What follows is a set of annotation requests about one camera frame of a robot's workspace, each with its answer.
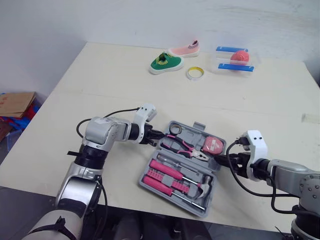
pink screwdriver handle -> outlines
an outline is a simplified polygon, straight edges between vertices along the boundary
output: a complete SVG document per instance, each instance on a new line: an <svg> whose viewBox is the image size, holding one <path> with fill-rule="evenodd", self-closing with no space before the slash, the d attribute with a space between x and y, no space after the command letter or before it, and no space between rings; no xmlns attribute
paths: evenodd
<svg viewBox="0 0 320 240"><path fill-rule="evenodd" d="M169 196L172 195L172 188L164 185L163 183L149 177L149 176L145 176L142 180L145 184L147 184L148 186L157 189L158 191L167 194Z"/></svg>
<svg viewBox="0 0 320 240"><path fill-rule="evenodd" d="M184 176L181 172L173 169L172 167L163 165L154 159L151 161L150 167L153 169L157 169L158 171L163 172L164 174L168 174L169 176L178 180L182 180Z"/></svg>

black cable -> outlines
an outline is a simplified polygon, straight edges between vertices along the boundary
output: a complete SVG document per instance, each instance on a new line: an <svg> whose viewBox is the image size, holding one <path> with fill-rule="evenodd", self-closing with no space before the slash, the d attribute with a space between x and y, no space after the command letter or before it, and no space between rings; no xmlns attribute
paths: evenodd
<svg viewBox="0 0 320 240"><path fill-rule="evenodd" d="M104 229L106 228L106 223L107 223L107 216L108 216L108 199L107 199L107 193L105 190L104 185L102 184L102 179L100 179L99 184L101 186L102 192L103 192L103 197L104 197L104 216L103 216L103 221L102 224L98 225L98 228L95 231L95 235L93 237L94 240L100 238L102 236L102 233L104 232Z"/></svg>
<svg viewBox="0 0 320 240"><path fill-rule="evenodd" d="M231 160L230 160L230 156L229 156L229 152L230 152L230 149L234 146L234 145L237 145L239 144L239 141L236 140L234 141L233 143L230 144L230 146L228 146L228 148L226 149L226 152L225 152L225 155L226 155L226 159L228 160L228 164L229 164L229 168L231 170L231 173L232 173L232 176L234 177L235 181L240 185L240 187L245 190L246 192L252 194L252 195L255 195L257 197L266 197L266 198L272 198L273 197L273 194L263 194L263 193L257 193L257 192L254 192L254 191L251 191L249 190L248 188L246 188L239 180L239 178L237 177L236 173L235 173L235 170L234 170L234 167L232 166L231 164ZM292 194L276 194L276 197L297 197L295 195L292 195Z"/></svg>
<svg viewBox="0 0 320 240"><path fill-rule="evenodd" d="M104 118L110 117L113 114L118 114L118 113L122 113L122 112L130 112L130 111L138 111L140 107L137 108L132 108L132 109L126 109L126 110L119 110L119 111L114 111L112 113L109 113L108 115L104 116Z"/></svg>
<svg viewBox="0 0 320 240"><path fill-rule="evenodd" d="M87 122L87 121L90 121L90 120L91 120L91 118L87 118L87 119L85 119L85 120L82 120L82 121L79 122L78 125L76 126L75 130L76 130L76 133L80 136L80 138L83 138L83 137L84 137L84 136L80 133L80 131L79 131L80 125L83 124L83 123L85 123L85 122Z"/></svg>
<svg viewBox="0 0 320 240"><path fill-rule="evenodd" d="M104 116L104 118L107 118L107 117L109 117L109 116L111 116L111 115L113 115L113 114L117 114L117 113L137 111L137 110L139 110L139 108L140 108L140 107L133 108L133 109L125 109L125 110L114 111L114 112L109 113L108 115ZM79 122L78 125L76 126L76 129L75 129L75 130L76 130L76 133L80 136L80 138L83 138L83 137L84 137L84 136L80 133L80 131L79 131L80 125L83 124L83 123L85 123L85 122L87 122L87 121L90 121L90 120L91 120L91 118L87 118L87 119L85 119L85 120L82 120L82 121Z"/></svg>
<svg viewBox="0 0 320 240"><path fill-rule="evenodd" d="M275 183L275 180L269 175L268 176L270 182L271 182L271 185L272 185L272 198L271 198L271 208L279 213L279 214L295 214L295 215L311 215L311 216L314 216L314 217L317 217L317 218L320 218L320 215L316 214L315 212L312 212L312 211L305 211L305 210L279 210L276 208L275 206L275 201L276 201L276 192L277 192L277 188L276 188L276 183Z"/></svg>

pink tool kit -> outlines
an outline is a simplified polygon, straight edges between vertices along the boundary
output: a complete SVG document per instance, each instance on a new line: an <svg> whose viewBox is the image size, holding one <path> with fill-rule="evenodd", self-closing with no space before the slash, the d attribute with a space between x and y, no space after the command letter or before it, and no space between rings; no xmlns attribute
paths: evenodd
<svg viewBox="0 0 320 240"><path fill-rule="evenodd" d="M215 156L226 146L205 127L171 121L139 178L143 188L199 217L208 215L220 169Z"/></svg>

roll of tape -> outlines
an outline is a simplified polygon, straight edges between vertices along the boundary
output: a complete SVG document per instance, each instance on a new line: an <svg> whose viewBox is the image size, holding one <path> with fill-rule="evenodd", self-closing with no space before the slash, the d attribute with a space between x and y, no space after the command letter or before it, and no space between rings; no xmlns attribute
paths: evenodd
<svg viewBox="0 0 320 240"><path fill-rule="evenodd" d="M191 76L190 72L193 70L199 71L201 73L201 75L197 76L197 77ZM201 67L198 67L198 66L192 66L186 71L186 76L191 81L198 81L198 80L202 79L204 77L204 75L205 75L205 71Z"/></svg>

toolbox handle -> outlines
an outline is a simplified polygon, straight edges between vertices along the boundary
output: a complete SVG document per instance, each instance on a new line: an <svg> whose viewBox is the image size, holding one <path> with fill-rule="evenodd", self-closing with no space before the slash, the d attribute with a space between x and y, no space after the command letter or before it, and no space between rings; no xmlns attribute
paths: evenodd
<svg viewBox="0 0 320 240"><path fill-rule="evenodd" d="M204 125L204 124L202 124L202 123L200 123L200 122L195 121L195 122L193 123L193 127L194 127L195 129L200 130L200 131L204 131L205 128L206 128L206 125Z"/></svg>

